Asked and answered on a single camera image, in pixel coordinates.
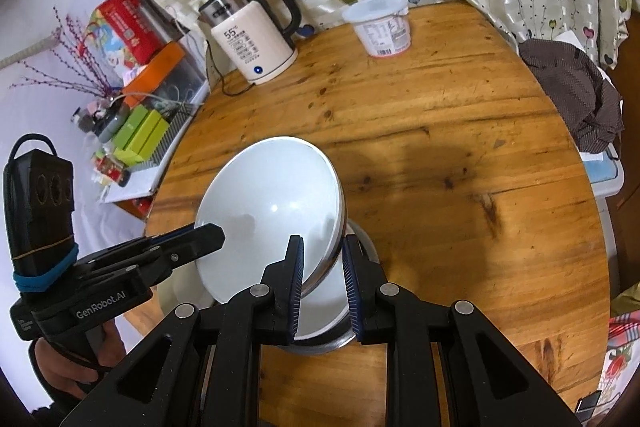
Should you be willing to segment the person's left hand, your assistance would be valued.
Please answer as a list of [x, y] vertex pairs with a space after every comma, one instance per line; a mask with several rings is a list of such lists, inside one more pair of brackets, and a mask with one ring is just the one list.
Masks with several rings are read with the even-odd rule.
[[[111, 369], [126, 357], [126, 350], [114, 320], [104, 323], [102, 329], [104, 340], [98, 352], [98, 364]], [[70, 361], [43, 338], [38, 339], [32, 347], [39, 374], [53, 389], [82, 399], [86, 394], [79, 385], [93, 384], [99, 380], [95, 369]]]

